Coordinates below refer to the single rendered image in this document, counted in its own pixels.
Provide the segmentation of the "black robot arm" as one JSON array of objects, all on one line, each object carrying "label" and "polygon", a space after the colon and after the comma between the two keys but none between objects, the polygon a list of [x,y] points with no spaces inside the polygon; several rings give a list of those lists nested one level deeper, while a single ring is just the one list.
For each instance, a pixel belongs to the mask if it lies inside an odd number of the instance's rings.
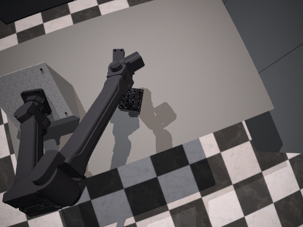
[{"label": "black robot arm", "polygon": [[145,66],[138,52],[124,57],[124,49],[113,49],[102,91],[60,151],[44,153],[43,136],[51,125],[47,115],[52,110],[43,89],[22,91],[24,104],[13,114],[21,123],[16,175],[11,189],[3,194],[3,203],[33,217],[79,201],[89,181],[84,174],[90,156],[118,104],[131,90],[131,76]]}]

